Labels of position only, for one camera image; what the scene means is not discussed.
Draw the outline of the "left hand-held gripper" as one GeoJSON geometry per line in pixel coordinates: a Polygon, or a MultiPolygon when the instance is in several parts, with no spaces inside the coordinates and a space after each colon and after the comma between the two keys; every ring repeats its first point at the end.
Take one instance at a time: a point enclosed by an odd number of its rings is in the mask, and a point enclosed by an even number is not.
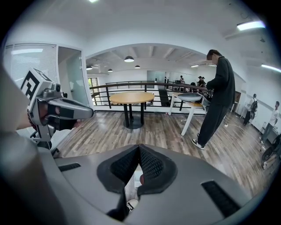
{"type": "Polygon", "coordinates": [[[36,130],[35,142],[49,142],[57,130],[71,130],[77,120],[89,119],[94,110],[80,102],[62,98],[61,86],[42,71],[30,68],[21,85],[29,99],[27,118],[36,130]]]}

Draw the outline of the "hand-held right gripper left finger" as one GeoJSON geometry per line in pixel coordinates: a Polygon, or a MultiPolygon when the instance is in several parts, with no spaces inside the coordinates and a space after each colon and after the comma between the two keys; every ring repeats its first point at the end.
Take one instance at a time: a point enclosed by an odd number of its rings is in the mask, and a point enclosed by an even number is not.
{"type": "Polygon", "coordinates": [[[125,186],[139,164],[139,146],[54,160],[59,200],[68,225],[138,225],[128,212],[125,186]]]}

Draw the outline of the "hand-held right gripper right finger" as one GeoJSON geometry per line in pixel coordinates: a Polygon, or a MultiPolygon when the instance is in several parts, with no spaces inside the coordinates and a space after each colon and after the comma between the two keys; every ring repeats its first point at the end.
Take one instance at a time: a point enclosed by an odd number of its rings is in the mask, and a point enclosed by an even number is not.
{"type": "Polygon", "coordinates": [[[162,193],[141,195],[139,204],[127,217],[129,225],[212,225],[223,219],[228,205],[233,213],[245,206],[251,196],[208,162],[190,155],[146,145],[170,158],[177,166],[177,177],[162,193]]]}

